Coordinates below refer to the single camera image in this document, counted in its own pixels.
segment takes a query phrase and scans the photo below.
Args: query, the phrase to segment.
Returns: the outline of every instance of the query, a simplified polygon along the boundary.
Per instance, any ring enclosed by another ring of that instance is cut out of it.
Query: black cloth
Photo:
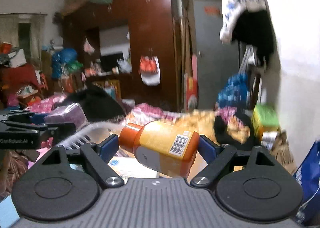
[[[214,134],[216,140],[220,145],[229,144],[234,146],[238,150],[251,151],[253,146],[259,145],[258,139],[254,135],[254,129],[251,123],[251,119],[246,114],[242,113],[239,109],[235,113],[235,116],[242,121],[245,126],[248,126],[250,129],[250,135],[247,138],[247,141],[244,144],[241,144],[239,141],[233,139],[227,133],[227,125],[224,123],[223,119],[220,116],[217,116],[214,121]]]
[[[274,51],[274,41],[271,19],[266,10],[244,11],[237,20],[232,39],[255,46],[260,65],[264,65],[265,58],[268,66],[270,55]]]
[[[88,84],[86,90],[70,94],[59,106],[79,103],[89,122],[116,121],[125,117],[124,109],[103,89]]]

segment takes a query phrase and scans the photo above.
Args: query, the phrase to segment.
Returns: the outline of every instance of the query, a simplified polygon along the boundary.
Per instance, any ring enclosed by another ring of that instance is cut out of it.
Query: wooden wardrobe
[[[63,21],[64,47],[74,48],[85,67],[100,57],[100,30],[128,25],[132,73],[90,77],[89,81],[119,79],[123,99],[147,102],[178,111],[181,89],[181,52],[178,0],[113,0],[112,4],[86,3]],[[83,51],[87,37],[95,48]],[[146,86],[139,74],[141,56],[157,56],[160,84]]]

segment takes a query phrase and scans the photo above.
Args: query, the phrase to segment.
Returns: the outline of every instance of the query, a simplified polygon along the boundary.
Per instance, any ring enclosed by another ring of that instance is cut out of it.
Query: gray door
[[[238,43],[222,45],[222,0],[193,0],[198,54],[199,109],[212,109],[227,80],[239,70]],[[221,15],[210,10],[218,8]]]

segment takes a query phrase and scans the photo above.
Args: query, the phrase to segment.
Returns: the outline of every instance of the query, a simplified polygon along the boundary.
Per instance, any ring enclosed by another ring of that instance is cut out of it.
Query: metal screw
[[[206,185],[207,183],[209,183],[209,180],[206,177],[195,177],[193,179],[194,183],[196,183],[197,185]]]
[[[121,183],[121,179],[119,177],[116,177],[116,176],[111,176],[111,177],[106,179],[106,183],[108,185],[115,186],[115,185],[118,185],[118,184]]]

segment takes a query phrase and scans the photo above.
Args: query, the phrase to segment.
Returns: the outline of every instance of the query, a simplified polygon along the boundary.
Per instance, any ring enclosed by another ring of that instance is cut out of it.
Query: curtain
[[[19,16],[0,15],[0,43],[8,42],[13,47],[19,46]]]
[[[41,49],[44,31],[44,16],[32,15],[30,19],[31,63],[41,69]]]

